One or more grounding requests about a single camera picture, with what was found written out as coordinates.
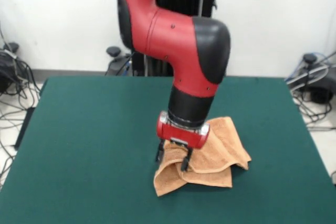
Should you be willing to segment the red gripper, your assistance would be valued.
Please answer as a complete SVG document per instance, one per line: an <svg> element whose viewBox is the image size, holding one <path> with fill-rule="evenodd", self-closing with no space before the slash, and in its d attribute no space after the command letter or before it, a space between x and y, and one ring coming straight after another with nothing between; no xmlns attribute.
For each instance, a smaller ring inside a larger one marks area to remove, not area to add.
<svg viewBox="0 0 336 224"><path fill-rule="evenodd" d="M200 129L187 130L174 126L168 119L159 118L156 132L158 137L163 140L160 140L155 161L160 163L163 159L165 140L180 143L187 150L187 155L183 158L181 163L181 171L185 172L188 169L194 148L202 148L205 145L210 133L210 125L205 123Z"/></svg>

